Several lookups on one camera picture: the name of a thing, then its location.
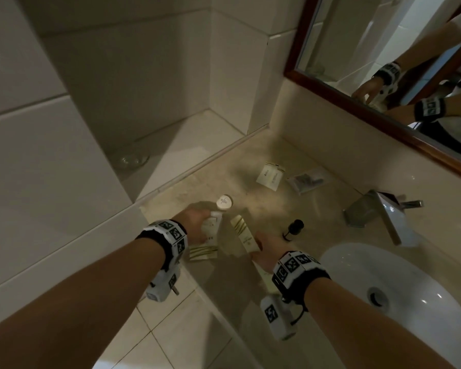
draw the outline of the faucet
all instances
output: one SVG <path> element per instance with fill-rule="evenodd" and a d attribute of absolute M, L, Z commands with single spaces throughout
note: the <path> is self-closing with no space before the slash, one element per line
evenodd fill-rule
<path fill-rule="evenodd" d="M 399 203 L 389 193 L 369 190 L 343 211 L 347 225 L 354 228 L 365 228 L 365 225 L 377 216 L 381 216 L 394 245 L 415 247 L 420 237 L 408 226 L 405 209 L 423 207 L 423 201 Z"/>

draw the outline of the countertop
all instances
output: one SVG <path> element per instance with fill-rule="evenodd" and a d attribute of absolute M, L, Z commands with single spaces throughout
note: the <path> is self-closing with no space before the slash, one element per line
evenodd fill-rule
<path fill-rule="evenodd" d="M 285 168 L 276 192 L 256 183 L 268 161 Z M 318 259 L 328 248 L 345 242 L 391 251 L 436 279 L 461 304 L 461 265 L 433 245 L 424 242 L 418 248 L 396 248 L 380 220 L 365 229 L 345 225 L 342 210 L 360 197 L 355 189 L 333 175 L 330 183 L 299 196 L 285 181 L 314 167 L 319 165 L 312 158 L 265 129 L 141 205 L 152 222 L 172 217 L 191 203 L 216 210 L 221 195 L 232 198 L 233 207 L 225 213 L 218 234 L 218 258 L 191 262 L 186 254 L 183 265 L 217 318 L 256 365 L 266 369 L 344 366 L 307 314 L 292 339 L 277 342 L 273 338 L 259 308 L 266 294 L 263 283 L 229 222 L 237 214 L 252 233 L 261 230 L 276 235 L 301 219 L 305 228 L 294 244 Z"/>

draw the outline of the white bottle cap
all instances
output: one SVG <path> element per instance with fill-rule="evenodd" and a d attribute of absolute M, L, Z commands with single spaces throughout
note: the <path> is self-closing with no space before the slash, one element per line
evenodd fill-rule
<path fill-rule="evenodd" d="M 217 207 L 221 210 L 228 210 L 232 207 L 232 200 L 229 196 L 223 195 L 217 201 Z"/>

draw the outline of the tiled floor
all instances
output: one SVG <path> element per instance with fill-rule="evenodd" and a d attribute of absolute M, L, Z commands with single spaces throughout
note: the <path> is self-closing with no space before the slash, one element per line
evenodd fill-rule
<path fill-rule="evenodd" d="M 185 272 L 176 287 L 164 303 L 140 301 L 94 369 L 251 369 Z"/>

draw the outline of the sink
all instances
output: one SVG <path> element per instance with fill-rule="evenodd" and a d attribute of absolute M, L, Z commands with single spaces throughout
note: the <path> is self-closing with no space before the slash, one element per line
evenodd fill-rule
<path fill-rule="evenodd" d="M 399 256 L 363 243 L 335 246 L 320 262 L 334 281 L 461 369 L 461 306 L 429 275 Z"/>

